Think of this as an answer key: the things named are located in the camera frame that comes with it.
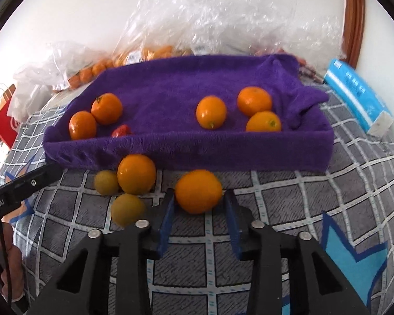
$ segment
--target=purple tray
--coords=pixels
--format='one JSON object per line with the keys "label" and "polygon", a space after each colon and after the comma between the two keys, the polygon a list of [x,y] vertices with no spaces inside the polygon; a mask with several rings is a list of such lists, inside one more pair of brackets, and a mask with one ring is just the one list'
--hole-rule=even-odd
{"label": "purple tray", "polygon": [[[333,130],[318,107],[328,95],[304,86],[297,61],[288,55],[190,56],[133,64],[102,73],[67,107],[55,126],[47,128],[48,160],[66,168],[115,169],[127,154],[149,156],[158,168],[192,170],[324,171],[331,159]],[[236,107],[239,91],[261,86],[273,99],[282,121],[279,133],[246,133],[248,118]],[[80,110],[90,111],[105,92],[123,103],[121,119],[98,126],[94,139],[71,141],[68,123]],[[207,95],[223,99],[225,124],[200,127],[195,110]],[[134,135],[110,137],[121,124]]]}

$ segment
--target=orange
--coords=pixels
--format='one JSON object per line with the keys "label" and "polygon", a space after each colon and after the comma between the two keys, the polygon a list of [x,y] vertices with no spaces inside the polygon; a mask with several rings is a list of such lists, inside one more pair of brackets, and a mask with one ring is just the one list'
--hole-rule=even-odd
{"label": "orange", "polygon": [[74,75],[68,80],[68,82],[72,90],[77,89],[82,84],[78,75]]}
{"label": "orange", "polygon": [[237,104],[240,112],[251,117],[260,111],[270,111],[273,103],[266,90],[257,86],[247,86],[240,91]]}
{"label": "orange", "polygon": [[123,113],[123,105],[113,93],[104,93],[92,104],[92,115],[101,125],[110,125],[118,121]]}
{"label": "orange", "polygon": [[128,194],[140,195],[150,191],[156,181],[156,167],[141,154],[127,155],[117,170],[120,187]]}
{"label": "orange", "polygon": [[102,72],[104,72],[107,68],[105,67],[105,61],[100,61],[97,62],[95,65],[92,67],[92,74],[96,77],[100,75]]}
{"label": "orange", "polygon": [[278,116],[271,111],[257,112],[247,123],[246,131],[281,131],[282,123]]}
{"label": "orange", "polygon": [[211,210],[222,197],[222,184],[212,172],[193,170],[178,180],[175,198],[188,213],[201,214]]}
{"label": "orange", "polygon": [[173,47],[171,45],[161,47],[154,52],[153,59],[170,58],[172,56],[172,49]]}
{"label": "orange", "polygon": [[86,67],[79,71],[80,80],[83,84],[87,84],[92,81],[93,73],[91,67]]}
{"label": "orange", "polygon": [[150,49],[148,49],[148,48],[145,47],[145,48],[143,49],[143,56],[144,56],[144,59],[145,59],[146,61],[152,60],[152,59],[153,59],[153,56],[154,56],[154,52],[151,51]]}
{"label": "orange", "polygon": [[105,67],[107,69],[112,69],[114,67],[114,62],[112,61],[112,59],[105,60]]}
{"label": "orange", "polygon": [[197,105],[196,117],[204,129],[217,129],[226,120],[226,105],[216,96],[204,97]]}
{"label": "orange", "polygon": [[72,140],[91,139],[96,136],[96,121],[90,112],[79,111],[74,114],[68,124]]}
{"label": "orange", "polygon": [[123,52],[117,55],[114,59],[114,67],[124,66],[126,64],[127,57],[128,52]]}

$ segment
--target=person's hand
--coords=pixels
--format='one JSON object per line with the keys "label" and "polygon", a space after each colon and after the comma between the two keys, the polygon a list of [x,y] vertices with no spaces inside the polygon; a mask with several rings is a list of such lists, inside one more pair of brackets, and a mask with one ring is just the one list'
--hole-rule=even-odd
{"label": "person's hand", "polygon": [[[23,270],[22,270],[22,252],[20,249],[13,245],[13,228],[8,223],[3,224],[4,243],[6,244],[7,257],[9,259],[9,269],[11,271],[12,279],[12,299],[17,300],[23,293]],[[2,245],[0,243],[0,256],[3,257]],[[1,275],[3,280],[2,295],[7,297],[8,288],[6,269],[3,270]]]}

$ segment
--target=wooden frame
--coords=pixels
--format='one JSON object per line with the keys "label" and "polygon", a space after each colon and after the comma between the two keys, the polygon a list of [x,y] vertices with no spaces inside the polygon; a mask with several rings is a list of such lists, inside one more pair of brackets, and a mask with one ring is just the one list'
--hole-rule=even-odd
{"label": "wooden frame", "polygon": [[364,37],[365,0],[346,0],[343,51],[345,61],[356,68]]}

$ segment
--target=checkered bedsheet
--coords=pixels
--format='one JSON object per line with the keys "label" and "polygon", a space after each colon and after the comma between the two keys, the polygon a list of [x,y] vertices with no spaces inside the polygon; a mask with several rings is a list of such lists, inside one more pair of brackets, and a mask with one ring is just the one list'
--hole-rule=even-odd
{"label": "checkered bedsheet", "polygon": [[[334,154],[325,175],[309,172],[218,172],[223,188],[233,188],[241,205],[277,231],[322,235],[326,211],[357,252],[388,243],[388,264],[371,296],[371,313],[383,314],[394,301],[394,140],[376,141],[362,131],[344,103],[330,94],[321,105],[333,126]],[[44,164],[42,137],[64,107],[39,112],[23,124],[14,148],[0,170],[16,175],[33,156],[29,170]],[[157,173],[156,186],[142,198],[163,200],[167,188],[184,172]],[[35,214],[15,225],[14,242],[22,250],[26,292],[34,300],[53,270],[93,228],[119,230],[111,222],[115,197],[93,189],[94,172],[66,170],[62,179],[33,195]],[[289,293],[287,264],[282,264],[283,295]],[[224,215],[218,209],[201,216],[176,215],[164,258],[147,261],[152,311],[160,314],[235,315],[245,312],[252,262],[238,262],[229,243]],[[116,259],[110,278],[110,314],[114,314]]]}

